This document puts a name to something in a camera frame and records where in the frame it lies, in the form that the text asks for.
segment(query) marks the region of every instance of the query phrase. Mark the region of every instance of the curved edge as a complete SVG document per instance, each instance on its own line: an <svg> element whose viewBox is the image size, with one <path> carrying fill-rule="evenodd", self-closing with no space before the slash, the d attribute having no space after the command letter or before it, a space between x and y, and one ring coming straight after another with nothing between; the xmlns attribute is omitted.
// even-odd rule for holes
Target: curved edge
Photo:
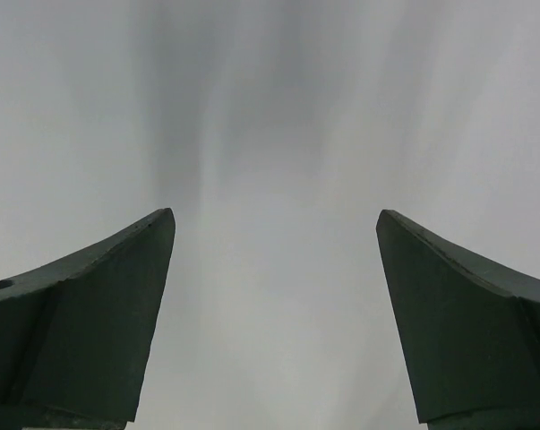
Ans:
<svg viewBox="0 0 540 430"><path fill-rule="evenodd" d="M110 258L113 253L126 246L128 242L161 217L171 218L176 229L174 213L170 208L153 211L146 217L93 245L86 246L79 251L44 264L37 269L0 279L0 283L10 283L8 287L0 288L0 300L37 293L52 288L59 282L84 275L91 270L93 265L96 265L100 260Z"/></svg>
<svg viewBox="0 0 540 430"><path fill-rule="evenodd" d="M175 242L172 212L140 231L54 290L15 401L134 421Z"/></svg>
<svg viewBox="0 0 540 430"><path fill-rule="evenodd" d="M463 246L436 235L413 220L393 210L381 211L379 221L389 217L411 235L431 247L450 267L478 286L503 297L520 297L540 303L540 279L515 271Z"/></svg>

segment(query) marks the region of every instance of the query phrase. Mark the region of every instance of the gray background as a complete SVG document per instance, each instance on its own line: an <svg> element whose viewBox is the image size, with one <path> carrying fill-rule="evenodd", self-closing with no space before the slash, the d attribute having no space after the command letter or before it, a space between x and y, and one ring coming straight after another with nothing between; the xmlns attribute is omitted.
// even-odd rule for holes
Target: gray background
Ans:
<svg viewBox="0 0 540 430"><path fill-rule="evenodd" d="M0 279L162 206L129 428L417 428L374 224L540 277L540 1L0 0Z"/></svg>

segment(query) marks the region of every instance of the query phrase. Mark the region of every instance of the white backdrop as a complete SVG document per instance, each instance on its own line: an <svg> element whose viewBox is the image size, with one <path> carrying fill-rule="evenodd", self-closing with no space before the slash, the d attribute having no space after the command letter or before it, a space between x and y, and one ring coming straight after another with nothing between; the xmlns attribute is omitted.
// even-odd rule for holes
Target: white backdrop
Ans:
<svg viewBox="0 0 540 430"><path fill-rule="evenodd" d="M417 428L375 222L540 277L540 1L0 0L0 279L163 206L129 428Z"/></svg>

